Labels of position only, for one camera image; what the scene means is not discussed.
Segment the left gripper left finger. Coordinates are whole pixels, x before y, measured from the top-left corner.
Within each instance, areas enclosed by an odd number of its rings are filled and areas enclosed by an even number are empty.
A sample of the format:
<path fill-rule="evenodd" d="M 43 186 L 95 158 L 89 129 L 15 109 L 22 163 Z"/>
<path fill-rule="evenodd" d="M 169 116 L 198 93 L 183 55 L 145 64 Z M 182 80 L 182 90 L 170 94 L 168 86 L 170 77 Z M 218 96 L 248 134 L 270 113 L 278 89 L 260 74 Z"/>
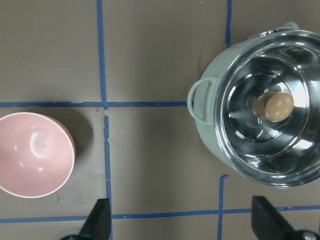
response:
<path fill-rule="evenodd" d="M 81 228 L 79 240 L 108 240 L 111 234 L 111 206 L 108 198 L 98 199 Z"/>

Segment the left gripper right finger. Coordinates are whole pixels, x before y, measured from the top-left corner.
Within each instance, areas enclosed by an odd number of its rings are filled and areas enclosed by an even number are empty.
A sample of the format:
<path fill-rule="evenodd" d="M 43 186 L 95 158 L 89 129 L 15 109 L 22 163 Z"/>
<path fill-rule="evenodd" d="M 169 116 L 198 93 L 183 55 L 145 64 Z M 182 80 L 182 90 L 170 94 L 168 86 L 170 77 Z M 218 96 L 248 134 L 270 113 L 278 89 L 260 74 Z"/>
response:
<path fill-rule="evenodd" d="M 264 196 L 253 196 L 251 228 L 258 240 L 302 240 L 303 233 L 294 230 Z"/>

